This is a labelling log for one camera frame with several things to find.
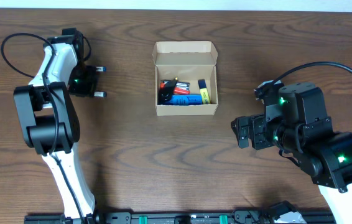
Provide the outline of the black whiteboard marker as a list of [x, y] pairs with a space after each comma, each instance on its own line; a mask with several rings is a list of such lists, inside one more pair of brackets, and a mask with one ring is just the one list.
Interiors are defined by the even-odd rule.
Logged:
[[98, 98], [106, 98], [107, 93], [105, 91], [96, 91], [96, 92], [94, 92], [93, 96], [98, 97]]

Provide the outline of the blue whiteboard marker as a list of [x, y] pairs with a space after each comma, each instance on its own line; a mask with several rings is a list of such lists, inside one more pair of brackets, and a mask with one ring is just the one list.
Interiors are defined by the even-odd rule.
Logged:
[[106, 67], [96, 67], [97, 72], [106, 72]]

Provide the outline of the yellow highlighter pen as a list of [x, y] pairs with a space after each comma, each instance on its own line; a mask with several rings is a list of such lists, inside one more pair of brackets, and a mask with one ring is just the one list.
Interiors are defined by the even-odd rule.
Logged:
[[206, 87], [206, 82], [204, 79], [198, 80], [198, 87], [200, 89], [202, 103], [204, 105], [209, 105], [211, 103], [208, 89]]

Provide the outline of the red and black stapler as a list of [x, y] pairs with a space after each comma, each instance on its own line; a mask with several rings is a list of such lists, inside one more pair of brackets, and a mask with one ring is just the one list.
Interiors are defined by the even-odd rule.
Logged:
[[[169, 80], [162, 80], [160, 83], [160, 88], [163, 88]], [[187, 82], [178, 82], [174, 88], [174, 94], [177, 95], [189, 95], [190, 94], [190, 84]]]

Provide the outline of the blue plastic case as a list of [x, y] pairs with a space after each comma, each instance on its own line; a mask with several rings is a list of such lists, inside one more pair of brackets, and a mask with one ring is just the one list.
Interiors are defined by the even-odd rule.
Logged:
[[160, 105], [189, 106], [201, 105], [201, 95], [173, 95], [170, 100], [160, 101]]

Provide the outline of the brown cardboard box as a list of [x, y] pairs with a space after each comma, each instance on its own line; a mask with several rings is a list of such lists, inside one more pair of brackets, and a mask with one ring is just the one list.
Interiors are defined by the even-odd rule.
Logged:
[[[210, 41], [161, 41], [152, 52], [155, 69], [155, 110], [157, 116], [214, 115], [219, 105], [216, 77], [218, 52]], [[200, 95], [199, 80], [204, 80], [209, 104], [162, 105], [158, 93], [163, 80], [189, 84], [191, 95]]]

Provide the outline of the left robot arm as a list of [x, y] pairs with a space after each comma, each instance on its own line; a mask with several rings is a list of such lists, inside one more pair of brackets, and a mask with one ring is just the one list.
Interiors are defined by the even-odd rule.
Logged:
[[100, 223], [96, 200], [78, 157], [80, 122], [71, 97], [105, 97], [96, 91], [103, 67], [86, 65], [87, 38], [76, 28], [44, 41], [45, 57], [36, 76], [14, 90], [22, 135], [51, 170], [63, 200], [60, 223]]

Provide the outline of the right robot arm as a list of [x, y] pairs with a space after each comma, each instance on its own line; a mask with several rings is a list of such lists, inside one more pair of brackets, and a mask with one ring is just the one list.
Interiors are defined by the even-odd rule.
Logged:
[[264, 112], [231, 122], [238, 146], [255, 150], [277, 147], [317, 185], [337, 223], [352, 223], [352, 132], [336, 132], [323, 92], [313, 83], [274, 86], [255, 91]]

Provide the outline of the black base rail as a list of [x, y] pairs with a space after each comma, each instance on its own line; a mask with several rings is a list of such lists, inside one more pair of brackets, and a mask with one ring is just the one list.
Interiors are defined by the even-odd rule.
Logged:
[[235, 210], [218, 213], [129, 213], [113, 212], [104, 215], [89, 215], [83, 221], [64, 215], [28, 215], [24, 223], [105, 223], [105, 224], [260, 224], [260, 223], [308, 223], [336, 224], [331, 212], [289, 212], [278, 217], [258, 210]]

